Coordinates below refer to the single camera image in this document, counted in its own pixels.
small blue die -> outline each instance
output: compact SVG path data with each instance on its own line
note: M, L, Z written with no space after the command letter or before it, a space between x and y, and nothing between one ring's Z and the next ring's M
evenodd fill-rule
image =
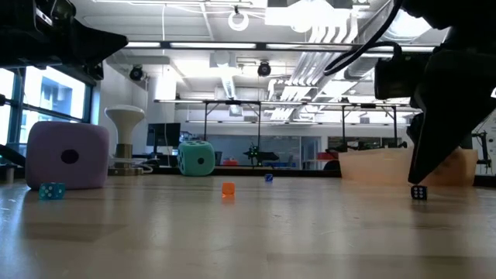
M272 174L265 174L265 182L272 182L274 176Z
M62 199L65 194L65 183L43 183L38 191L38 197L42 200Z

die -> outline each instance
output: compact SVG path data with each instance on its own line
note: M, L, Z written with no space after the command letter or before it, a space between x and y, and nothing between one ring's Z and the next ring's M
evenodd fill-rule
M274 176L272 174L265 174L265 182L272 182L274 180Z
M214 148L205 141L181 143L177 152L177 165L186 176L209 175L215 168Z
M236 184L234 182L224 182L222 183L222 196L232 197L236 193Z
M26 183L60 182L67 189L102 188L109 168L109 131L105 127L40 121L29 132Z
M415 200L426 200L427 199L427 187L415 185L410 189L410 194Z
M41 200L58 200L64 198L64 183L43 183L38 191L38 197Z

tan box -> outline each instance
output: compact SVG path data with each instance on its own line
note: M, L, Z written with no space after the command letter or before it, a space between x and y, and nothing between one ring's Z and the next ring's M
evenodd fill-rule
M339 154L343 180L367 184L406 185L413 148L350 151ZM423 186L472 186L477 151L457 149L425 180Z

table surface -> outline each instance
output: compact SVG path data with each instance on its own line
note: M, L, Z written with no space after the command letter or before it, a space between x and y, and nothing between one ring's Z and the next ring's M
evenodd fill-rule
M495 190L263 179L112 177L62 201L1 185L0 278L496 278Z

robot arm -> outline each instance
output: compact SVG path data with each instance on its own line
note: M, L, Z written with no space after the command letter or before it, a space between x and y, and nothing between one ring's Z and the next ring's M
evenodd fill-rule
M411 105L423 111L408 128L415 143L408 180L418 184L496 108L496 96L491 96L496 95L496 2L396 0L378 34L359 50L338 57L325 75L386 43L374 39L400 8L424 18L433 28L450 28L445 41L427 56L404 54L390 42L396 45L393 58L379 60L375 69L376 98L411 97Z

